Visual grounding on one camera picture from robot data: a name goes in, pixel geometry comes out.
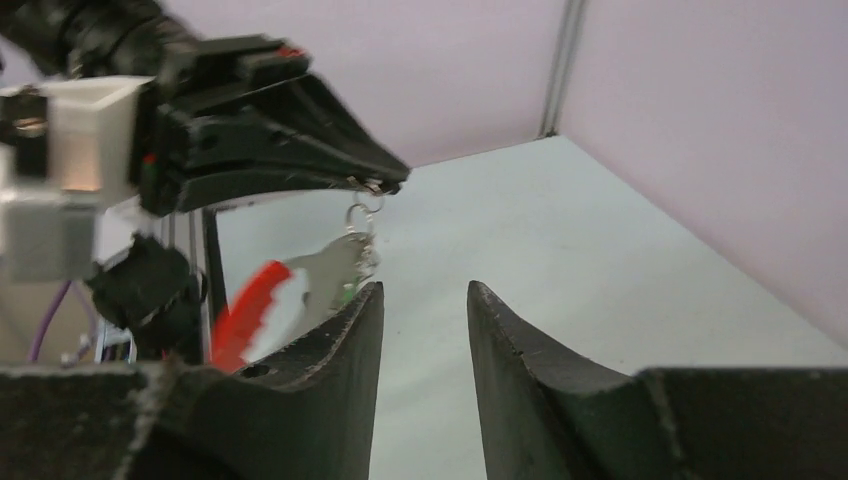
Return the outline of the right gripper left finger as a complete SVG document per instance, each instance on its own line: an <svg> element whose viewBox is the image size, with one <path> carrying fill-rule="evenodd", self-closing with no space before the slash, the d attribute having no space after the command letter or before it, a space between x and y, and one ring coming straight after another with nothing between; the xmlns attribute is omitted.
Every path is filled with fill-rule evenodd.
<svg viewBox="0 0 848 480"><path fill-rule="evenodd" d="M178 360L1 369L5 479L365 479L384 289L232 375Z"/></svg>

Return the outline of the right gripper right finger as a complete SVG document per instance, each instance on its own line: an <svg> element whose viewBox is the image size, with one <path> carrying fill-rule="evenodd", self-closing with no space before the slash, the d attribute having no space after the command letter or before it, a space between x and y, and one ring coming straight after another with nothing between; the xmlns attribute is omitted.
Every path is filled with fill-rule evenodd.
<svg viewBox="0 0 848 480"><path fill-rule="evenodd" d="M843 368L627 376L559 343L479 281L467 290L491 479L843 479Z"/></svg>

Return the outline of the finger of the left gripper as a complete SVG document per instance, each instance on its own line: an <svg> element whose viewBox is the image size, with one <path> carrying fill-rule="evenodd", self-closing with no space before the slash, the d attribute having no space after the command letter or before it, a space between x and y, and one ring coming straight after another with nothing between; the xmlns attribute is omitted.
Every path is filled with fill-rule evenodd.
<svg viewBox="0 0 848 480"><path fill-rule="evenodd" d="M259 194L357 190L393 194L409 167L351 117L259 112L160 118L155 213L185 213Z"/></svg>
<svg viewBox="0 0 848 480"><path fill-rule="evenodd" d="M172 121L180 173L405 170L315 74L204 76L174 98Z"/></svg>

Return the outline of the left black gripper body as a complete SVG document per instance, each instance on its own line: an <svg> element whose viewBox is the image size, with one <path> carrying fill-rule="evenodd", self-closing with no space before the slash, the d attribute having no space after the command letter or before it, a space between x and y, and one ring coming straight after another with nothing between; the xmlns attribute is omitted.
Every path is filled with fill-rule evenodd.
<svg viewBox="0 0 848 480"><path fill-rule="evenodd" d="M156 216L215 203L202 179L233 177L286 143L291 131L260 109L304 76L308 53L264 35L171 44L137 101L129 183Z"/></svg>

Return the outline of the metal key holder red handle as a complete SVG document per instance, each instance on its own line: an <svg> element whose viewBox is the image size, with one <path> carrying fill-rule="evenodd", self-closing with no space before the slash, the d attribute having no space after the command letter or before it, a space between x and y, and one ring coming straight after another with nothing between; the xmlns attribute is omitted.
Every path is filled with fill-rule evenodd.
<svg viewBox="0 0 848 480"><path fill-rule="evenodd" d="M353 177L345 232L322 249L265 262L217 317L209 363L233 373L293 342L339 313L376 272L374 216L387 189Z"/></svg>

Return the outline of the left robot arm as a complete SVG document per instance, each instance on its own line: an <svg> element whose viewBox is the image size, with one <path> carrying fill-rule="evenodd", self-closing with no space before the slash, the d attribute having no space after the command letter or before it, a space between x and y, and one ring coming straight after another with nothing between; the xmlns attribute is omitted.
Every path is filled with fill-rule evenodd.
<svg viewBox="0 0 848 480"><path fill-rule="evenodd" d="M409 176L286 39L202 39L155 1L5 1L1 34L46 74L146 79L124 179L151 214L285 191L394 194Z"/></svg>

